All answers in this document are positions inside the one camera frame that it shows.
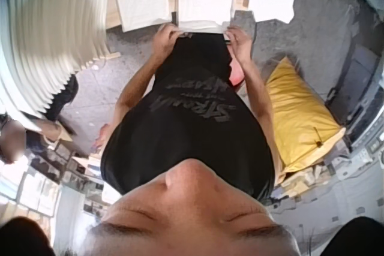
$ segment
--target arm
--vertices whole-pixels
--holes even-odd
[[[183,32],[179,31],[177,27],[172,24],[160,27],[153,39],[152,55],[149,57],[146,64],[144,64],[144,66],[138,70],[127,85],[125,85],[117,100],[112,121],[106,132],[104,145],[108,142],[113,131],[120,124],[128,111],[135,107],[142,99],[152,76],[155,74],[157,68],[159,68],[165,59],[170,55],[177,38],[182,33]]]
[[[259,122],[271,150],[275,168],[276,184],[283,169],[283,165],[274,137],[271,99],[269,98],[268,91],[260,76],[260,72],[251,59],[252,39],[238,27],[229,28],[226,34],[231,41],[233,52],[244,71],[251,111]]]

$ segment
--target eyebrow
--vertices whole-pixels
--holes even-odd
[[[236,237],[240,239],[273,238],[273,237],[290,239],[292,235],[284,226],[274,225],[269,227],[247,229],[239,232],[236,235]]]
[[[134,228],[124,225],[116,225],[111,223],[102,222],[92,228],[89,233],[94,236],[139,236],[150,237],[153,236],[153,232],[143,229]]]

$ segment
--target floor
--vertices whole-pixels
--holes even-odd
[[[276,20],[255,24],[250,12],[238,12],[235,22],[249,33],[256,31],[253,58],[263,75],[268,76],[275,65],[269,59],[288,54],[295,59],[308,85],[325,99],[340,76],[352,22],[359,11],[358,2],[295,0],[294,10],[295,17],[289,24]],[[62,117],[76,133],[73,138],[79,152],[88,154],[99,129],[110,121],[123,87],[148,58],[156,30],[148,27],[122,33],[120,26],[109,29],[110,50],[120,52],[121,57],[97,63],[98,70],[77,74],[79,93],[63,109]]]

